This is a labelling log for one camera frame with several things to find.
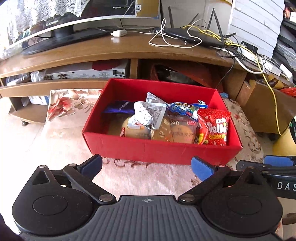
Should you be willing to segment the gold brown snack packet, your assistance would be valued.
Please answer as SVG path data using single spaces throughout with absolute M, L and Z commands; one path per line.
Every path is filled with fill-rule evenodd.
M 152 140 L 173 143 L 171 134 L 171 119 L 164 116 L 159 129 L 152 130 Z

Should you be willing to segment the flat screen television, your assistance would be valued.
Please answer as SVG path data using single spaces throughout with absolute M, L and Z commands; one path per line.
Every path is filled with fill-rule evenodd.
M 161 1 L 2 1 L 12 44 L 4 58 L 23 51 L 31 55 L 75 42 L 98 38 L 101 28 L 75 31 L 74 25 L 111 19 L 149 18 L 161 14 Z

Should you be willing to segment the bread bun clear packet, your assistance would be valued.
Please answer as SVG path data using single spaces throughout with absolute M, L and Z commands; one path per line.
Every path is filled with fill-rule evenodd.
M 128 121 L 130 116 L 125 119 L 121 126 L 120 130 L 120 137 L 126 138 L 138 138 L 138 139 L 151 139 L 151 130 L 147 126 L 136 126 L 136 127 L 129 127 Z

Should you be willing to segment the white printed snack packet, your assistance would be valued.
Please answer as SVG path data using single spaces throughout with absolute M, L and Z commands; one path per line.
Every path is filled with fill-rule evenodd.
M 140 129 L 149 126 L 153 130 L 158 130 L 165 116 L 167 105 L 161 98 L 148 92 L 146 101 L 134 103 L 134 115 L 128 119 L 127 127 Z

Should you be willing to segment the silver media player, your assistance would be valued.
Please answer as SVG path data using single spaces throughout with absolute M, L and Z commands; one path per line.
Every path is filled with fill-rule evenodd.
M 63 65 L 47 69 L 44 80 L 125 78 L 129 64 L 127 59 L 114 59 Z

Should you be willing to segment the red Trolli gummy bag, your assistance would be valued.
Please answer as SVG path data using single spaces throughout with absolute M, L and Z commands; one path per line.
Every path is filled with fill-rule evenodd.
M 207 131 L 202 144 L 226 146 L 231 113 L 221 109 L 201 108 L 198 110 L 198 116 L 199 120 L 205 123 Z

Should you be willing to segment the dark blue snack bag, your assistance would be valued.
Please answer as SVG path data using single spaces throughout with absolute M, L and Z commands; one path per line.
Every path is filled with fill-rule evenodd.
M 134 111 L 134 102 L 131 101 L 115 101 L 109 104 L 103 113 L 114 113 L 114 114 L 129 114 L 133 115 Z

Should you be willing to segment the yellow round bin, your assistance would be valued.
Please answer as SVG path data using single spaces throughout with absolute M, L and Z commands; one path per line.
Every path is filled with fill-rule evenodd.
M 295 136 L 295 117 L 290 122 L 282 136 L 273 145 L 273 154 L 276 156 L 295 156 L 296 136 Z

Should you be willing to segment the floral table cloth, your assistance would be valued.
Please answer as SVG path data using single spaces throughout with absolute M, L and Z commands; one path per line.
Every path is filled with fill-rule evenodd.
M 44 160 L 51 170 L 70 163 L 81 164 L 91 153 L 82 137 L 83 126 L 101 94 L 100 89 L 51 90 L 42 144 Z M 227 166 L 236 168 L 239 160 L 262 162 L 263 149 L 241 106 L 223 99 L 231 112 L 243 149 Z M 179 196 L 198 185 L 200 179 L 188 165 L 144 163 L 103 158 L 103 167 L 93 182 L 116 197 L 121 195 Z

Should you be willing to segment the white power strip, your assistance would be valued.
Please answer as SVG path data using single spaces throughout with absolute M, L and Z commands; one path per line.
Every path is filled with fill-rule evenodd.
M 254 54 L 247 49 L 246 46 L 233 44 L 233 47 L 237 47 L 242 57 L 235 57 L 237 63 L 247 72 L 254 75 L 261 75 L 263 73 L 273 73 L 278 76 L 284 77 L 290 84 L 293 84 L 293 74 L 286 68 L 285 65 L 277 63 L 275 60 L 260 54 Z M 258 70 L 254 71 L 248 68 L 243 60 L 248 60 L 251 64 L 254 64 Z

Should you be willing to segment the black wifi router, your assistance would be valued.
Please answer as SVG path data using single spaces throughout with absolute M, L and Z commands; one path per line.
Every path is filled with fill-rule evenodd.
M 212 20 L 215 20 L 215 23 L 218 28 L 218 34 L 210 30 Z M 208 22 L 208 27 L 204 30 L 201 30 L 191 21 L 191 24 L 181 28 L 166 28 L 164 27 L 163 32 L 173 38 L 180 40 L 185 40 L 189 44 L 200 44 L 206 47 L 218 47 L 222 48 L 225 46 L 225 37 L 222 32 L 215 8 L 213 8 L 210 20 Z

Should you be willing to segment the wooden TV stand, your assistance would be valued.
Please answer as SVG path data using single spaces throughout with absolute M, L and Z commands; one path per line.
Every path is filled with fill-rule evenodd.
M 144 70 L 143 59 L 177 60 L 186 62 L 199 62 L 214 66 L 231 67 L 232 59 L 222 58 L 216 54 L 215 49 L 197 46 L 192 49 L 174 47 L 155 47 L 148 44 L 149 35 L 129 33 L 127 36 L 113 38 L 102 37 L 98 39 L 79 42 L 41 53 L 24 56 L 17 54 L 1 62 L 1 98 L 23 97 L 31 95 L 47 95 L 51 89 L 62 88 L 103 88 L 103 80 L 60 80 L 40 81 L 39 83 L 24 83 L 10 87 L 4 86 L 3 78 L 17 74 L 33 72 L 36 70 L 59 67 L 82 62 L 128 59 L 130 60 L 129 77 L 140 79 L 141 70 Z M 229 74 L 223 79 L 223 88 L 232 99 L 238 96 L 247 71 L 235 63 Z

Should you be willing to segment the round orange pastry packet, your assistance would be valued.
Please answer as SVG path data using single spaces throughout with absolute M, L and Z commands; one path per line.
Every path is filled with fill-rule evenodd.
M 193 144 L 198 122 L 185 115 L 170 116 L 171 135 L 174 143 Z

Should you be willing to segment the white power adapter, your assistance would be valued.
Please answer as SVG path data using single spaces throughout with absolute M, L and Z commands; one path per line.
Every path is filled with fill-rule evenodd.
M 123 37 L 127 35 L 127 30 L 125 29 L 115 30 L 111 33 L 111 35 L 112 37 L 116 37 L 116 38 Z

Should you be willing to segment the blue colourful snack bag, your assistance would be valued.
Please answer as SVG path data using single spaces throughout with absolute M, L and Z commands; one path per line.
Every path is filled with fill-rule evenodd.
M 171 113 L 178 115 L 188 116 L 191 119 L 198 120 L 198 110 L 201 108 L 208 108 L 208 105 L 203 101 L 198 101 L 196 103 L 188 104 L 185 102 L 174 102 L 166 106 L 167 110 Z

